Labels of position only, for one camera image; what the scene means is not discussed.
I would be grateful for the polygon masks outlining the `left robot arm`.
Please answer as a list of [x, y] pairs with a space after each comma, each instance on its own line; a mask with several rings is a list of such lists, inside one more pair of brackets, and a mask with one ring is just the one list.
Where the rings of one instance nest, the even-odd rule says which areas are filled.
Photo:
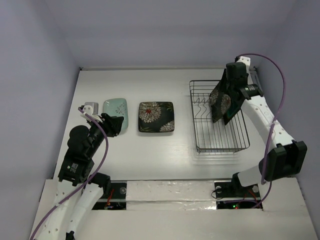
[[52, 208], [35, 227], [32, 240], [77, 239], [98, 199], [112, 195], [111, 178], [93, 170], [93, 156], [102, 142], [119, 135], [124, 117], [81, 113], [90, 127], [78, 125], [70, 131]]

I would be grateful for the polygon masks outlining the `dark green square plate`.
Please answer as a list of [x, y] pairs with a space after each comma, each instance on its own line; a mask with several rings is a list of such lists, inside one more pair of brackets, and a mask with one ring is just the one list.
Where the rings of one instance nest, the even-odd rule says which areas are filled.
[[229, 109], [223, 115], [224, 124], [227, 125], [232, 118], [241, 110], [243, 101], [231, 101]]

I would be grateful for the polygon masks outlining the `light green plate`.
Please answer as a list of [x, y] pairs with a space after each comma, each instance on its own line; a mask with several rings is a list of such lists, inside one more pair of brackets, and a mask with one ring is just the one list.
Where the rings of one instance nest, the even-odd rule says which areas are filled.
[[105, 100], [102, 112], [111, 117], [123, 117], [120, 135], [123, 135], [129, 126], [128, 105], [125, 98], [112, 98]]

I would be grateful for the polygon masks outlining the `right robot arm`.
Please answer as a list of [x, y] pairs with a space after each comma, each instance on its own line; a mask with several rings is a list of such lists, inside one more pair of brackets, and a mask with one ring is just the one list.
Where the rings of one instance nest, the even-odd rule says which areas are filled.
[[241, 56], [226, 65], [222, 77], [231, 98], [231, 108], [224, 119], [233, 118], [236, 110], [243, 111], [265, 144], [264, 156], [256, 166], [233, 174], [230, 190], [235, 196], [242, 196], [256, 184], [299, 174], [308, 149], [303, 141], [296, 141], [282, 127], [258, 85], [248, 84], [249, 67], [250, 58]]

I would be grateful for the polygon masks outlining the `black floral square plate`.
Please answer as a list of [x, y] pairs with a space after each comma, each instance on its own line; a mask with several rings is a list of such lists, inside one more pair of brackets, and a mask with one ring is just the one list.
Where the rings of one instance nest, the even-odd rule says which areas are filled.
[[171, 101], [140, 102], [138, 130], [141, 133], [171, 133], [175, 130], [175, 112]]

